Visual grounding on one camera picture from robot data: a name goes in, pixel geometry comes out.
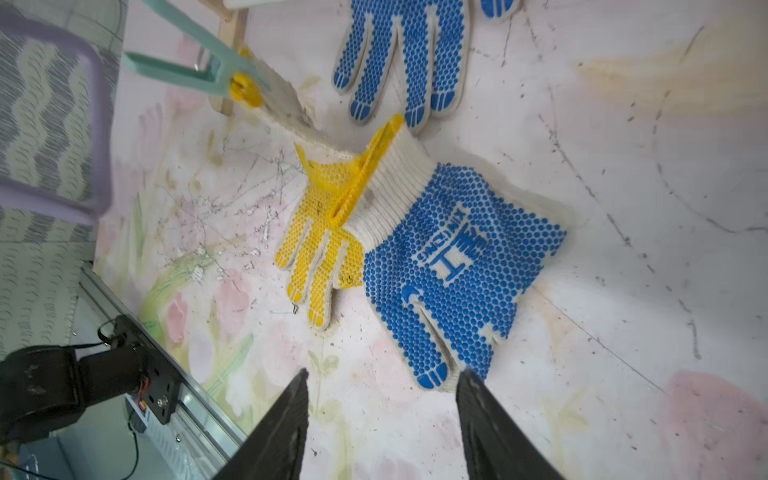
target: clothespin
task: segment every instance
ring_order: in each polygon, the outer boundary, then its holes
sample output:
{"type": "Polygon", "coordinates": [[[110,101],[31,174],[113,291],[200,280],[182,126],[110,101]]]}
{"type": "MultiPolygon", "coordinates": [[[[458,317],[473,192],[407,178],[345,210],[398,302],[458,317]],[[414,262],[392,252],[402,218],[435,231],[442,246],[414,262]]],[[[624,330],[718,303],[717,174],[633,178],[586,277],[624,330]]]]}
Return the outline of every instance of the clothespin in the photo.
{"type": "Polygon", "coordinates": [[[144,0],[144,4],[208,50],[210,60],[203,70],[194,70],[136,52],[125,52],[126,65],[139,75],[208,95],[232,97],[252,108],[263,104],[260,89],[272,91],[267,79],[250,60],[247,48],[238,54],[208,30],[195,23],[167,0],[144,0]]]}

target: lavender plastic frame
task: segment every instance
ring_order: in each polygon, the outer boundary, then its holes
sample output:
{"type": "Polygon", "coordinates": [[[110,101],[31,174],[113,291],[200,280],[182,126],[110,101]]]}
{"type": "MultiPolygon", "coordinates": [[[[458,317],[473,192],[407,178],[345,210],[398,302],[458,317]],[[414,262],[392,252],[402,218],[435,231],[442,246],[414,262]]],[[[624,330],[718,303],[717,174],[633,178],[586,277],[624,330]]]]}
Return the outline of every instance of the lavender plastic frame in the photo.
{"type": "Polygon", "coordinates": [[[88,64],[91,107],[91,199],[77,202],[50,194],[7,177],[0,177],[0,204],[75,223],[95,225],[112,205],[112,173],[109,158],[109,90],[98,53],[84,40],[61,28],[44,25],[9,12],[0,12],[0,31],[36,38],[79,55],[88,64]]]}

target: knit cuff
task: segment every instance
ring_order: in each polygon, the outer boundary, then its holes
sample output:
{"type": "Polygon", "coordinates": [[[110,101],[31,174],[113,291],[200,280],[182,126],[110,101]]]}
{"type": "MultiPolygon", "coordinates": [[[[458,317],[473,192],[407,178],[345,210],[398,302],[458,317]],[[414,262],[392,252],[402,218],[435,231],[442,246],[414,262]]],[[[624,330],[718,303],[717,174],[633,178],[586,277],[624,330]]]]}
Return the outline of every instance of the knit cuff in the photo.
{"type": "Polygon", "coordinates": [[[436,168],[408,128],[401,127],[344,225],[365,253],[378,247],[406,218],[436,168]]]}

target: work glove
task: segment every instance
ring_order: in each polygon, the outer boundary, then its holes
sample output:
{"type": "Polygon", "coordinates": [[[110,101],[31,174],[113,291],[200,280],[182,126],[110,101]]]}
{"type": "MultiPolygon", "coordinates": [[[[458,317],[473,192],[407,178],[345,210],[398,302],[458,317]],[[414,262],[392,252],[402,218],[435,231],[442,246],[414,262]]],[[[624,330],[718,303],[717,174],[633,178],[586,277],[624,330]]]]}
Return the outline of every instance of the work glove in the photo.
{"type": "MultiPolygon", "coordinates": [[[[521,0],[483,0],[489,18],[511,15],[521,0]]],[[[405,119],[415,133],[430,112],[458,106],[469,55],[468,0],[352,0],[352,20],[333,69],[333,86],[354,86],[349,113],[364,124],[379,102],[399,42],[406,64],[405,119]]]]}
{"type": "Polygon", "coordinates": [[[366,295],[417,383],[488,374],[520,295],[565,238],[470,167],[438,164],[396,115],[335,200],[331,226],[362,244],[366,295]]]}
{"type": "Polygon", "coordinates": [[[287,286],[296,305],[310,299],[309,322],[317,329],[329,325],[332,288],[362,285],[362,246],[343,228],[331,228],[331,200],[357,172],[354,157],[323,148],[310,148],[315,160],[307,159],[304,147],[296,145],[301,164],[309,177],[304,195],[278,243],[275,264],[293,267],[287,286]]]}

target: blue dotted glove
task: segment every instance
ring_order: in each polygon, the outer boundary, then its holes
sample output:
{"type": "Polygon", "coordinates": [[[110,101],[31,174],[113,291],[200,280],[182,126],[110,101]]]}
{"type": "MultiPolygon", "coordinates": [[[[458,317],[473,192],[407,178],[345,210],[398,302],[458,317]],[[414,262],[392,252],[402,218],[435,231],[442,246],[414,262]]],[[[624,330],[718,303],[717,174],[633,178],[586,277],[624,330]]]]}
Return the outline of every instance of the blue dotted glove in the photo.
{"type": "MultiPolygon", "coordinates": [[[[520,0],[487,2],[489,17],[513,12],[520,0]]],[[[464,86],[469,27],[466,0],[352,0],[352,21],[333,70],[333,85],[355,94],[349,113],[367,122],[376,109],[397,39],[406,63],[405,118],[417,131],[450,114],[464,86]],[[358,75],[360,66],[362,74],[358,75]]]]}
{"type": "Polygon", "coordinates": [[[466,366],[485,379],[519,296],[565,238],[473,169],[436,164],[406,128],[345,228],[365,252],[366,295],[425,389],[455,388],[466,366]]]}

